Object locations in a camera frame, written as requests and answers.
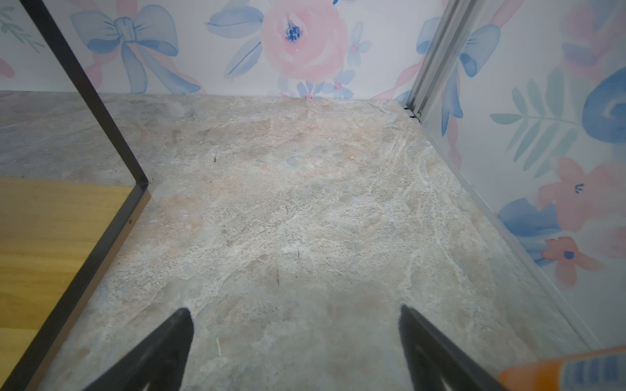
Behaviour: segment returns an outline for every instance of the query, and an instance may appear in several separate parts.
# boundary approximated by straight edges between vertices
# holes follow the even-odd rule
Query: white baseboard
[[[554,299],[557,303],[559,310],[563,313],[563,316],[570,322],[574,330],[580,335],[580,337],[585,341],[585,343],[591,349],[602,349],[605,348],[604,345],[600,342],[600,340],[595,336],[595,334],[589,329],[587,324],[582,320],[580,315],[574,310],[574,308],[569,304],[569,302],[565,299],[565,297],[561,294],[561,291],[557,288],[556,285],[552,281],[548,279],[543,271],[537,266],[532,257],[524,250],[521,246],[520,242],[513,236],[509,230],[506,229],[504,223],[496,216],[493,210],[486,204],[483,197],[480,196],[474,189],[474,186],[469,183],[469,181],[463,176],[461,171],[452,163],[448,155],[441,149],[440,145],[436,144],[430,135],[423,130],[421,124],[419,124],[420,131],[426,136],[428,141],[433,145],[435,150],[439,152],[444,161],[448,164],[454,175],[456,175],[459,182],[465,187],[465,189],[469,192],[469,195],[474,199],[474,201],[478,204],[478,206],[483,210],[483,212],[487,215],[489,221],[496,227],[498,232],[502,235],[505,241],[511,246],[513,252],[517,254],[520,258],[521,262],[527,267],[530,273],[535,276],[539,285],[541,285],[547,294]]]

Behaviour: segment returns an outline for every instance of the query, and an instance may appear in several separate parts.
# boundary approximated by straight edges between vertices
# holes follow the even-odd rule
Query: floral wallpaper
[[[498,1],[475,26],[426,131],[599,344],[626,343],[626,4]]]
[[[406,100],[441,0],[58,0],[46,5],[99,92]],[[28,19],[17,0],[0,0]],[[434,33],[430,22],[426,35]],[[0,88],[73,87],[12,48]],[[46,78],[39,75],[55,74]]]

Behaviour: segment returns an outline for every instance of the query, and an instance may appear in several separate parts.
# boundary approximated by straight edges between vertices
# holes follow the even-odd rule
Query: black frame bar
[[[191,313],[179,308],[83,391],[178,391],[192,340]]]
[[[506,391],[415,309],[402,306],[400,339],[415,391]]]
[[[72,52],[63,34],[57,27],[52,15],[43,4],[42,0],[20,0],[28,16],[33,20],[42,37],[54,53],[65,73],[69,76],[79,94],[93,113],[98,124],[102,127],[108,139],[115,147],[124,164],[135,179],[135,187],[120,207],[117,214],[102,234],[93,250],[78,270],[71,283],[59,299],[39,332],[26,349],[20,361],[6,379],[0,391],[22,391],[32,389],[43,375],[40,365],[44,361],[51,361],[48,356],[50,349],[59,348],[57,341],[59,336],[66,335],[69,330],[65,328],[70,318],[78,318],[74,310],[81,305],[81,299],[85,293],[89,293],[91,282],[103,273],[100,266],[105,262],[124,229],[132,226],[133,214],[138,208],[143,208],[142,202],[146,202],[148,193],[148,178],[135,158],[132,150],[126,143],[122,133],[113,121],[106,106],[98,96],[95,88],[89,81],[76,56]]]

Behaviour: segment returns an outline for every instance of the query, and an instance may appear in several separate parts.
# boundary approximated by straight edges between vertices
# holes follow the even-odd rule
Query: wooden board
[[[131,190],[0,177],[0,385]]]

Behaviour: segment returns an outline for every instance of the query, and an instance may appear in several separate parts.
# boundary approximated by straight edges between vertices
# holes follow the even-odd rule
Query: marble surface
[[[182,390],[409,390],[416,308],[490,373],[586,350],[392,101],[103,95],[152,200],[40,390],[79,390],[178,307]],[[0,94],[0,175],[131,185],[77,94]]]

